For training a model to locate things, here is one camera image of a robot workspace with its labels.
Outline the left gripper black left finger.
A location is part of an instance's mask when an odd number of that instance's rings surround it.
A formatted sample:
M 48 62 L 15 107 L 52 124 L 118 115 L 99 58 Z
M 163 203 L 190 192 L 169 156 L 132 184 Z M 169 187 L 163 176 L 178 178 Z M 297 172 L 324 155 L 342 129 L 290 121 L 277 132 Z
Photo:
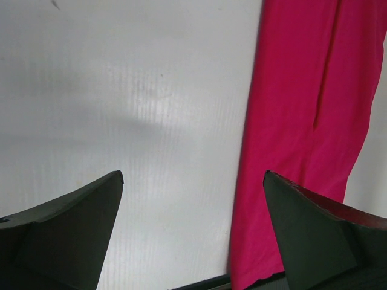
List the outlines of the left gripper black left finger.
M 113 171 L 1 218 L 1 289 L 96 289 L 123 193 Z

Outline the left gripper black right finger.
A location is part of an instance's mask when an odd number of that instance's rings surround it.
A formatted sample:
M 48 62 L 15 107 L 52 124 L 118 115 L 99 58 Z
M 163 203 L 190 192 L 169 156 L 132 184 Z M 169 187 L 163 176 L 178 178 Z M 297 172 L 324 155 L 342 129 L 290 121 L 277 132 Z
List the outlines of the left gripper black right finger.
M 290 289 L 386 289 L 386 218 L 272 171 L 263 186 Z

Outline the pink t shirt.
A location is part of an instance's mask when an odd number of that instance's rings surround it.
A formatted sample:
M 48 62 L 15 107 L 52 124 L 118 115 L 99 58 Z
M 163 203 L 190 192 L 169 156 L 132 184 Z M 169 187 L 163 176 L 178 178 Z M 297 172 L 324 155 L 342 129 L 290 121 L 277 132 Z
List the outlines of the pink t shirt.
M 385 1 L 264 2 L 230 234 L 233 289 L 284 269 L 266 171 L 343 201 L 368 133 L 385 36 Z

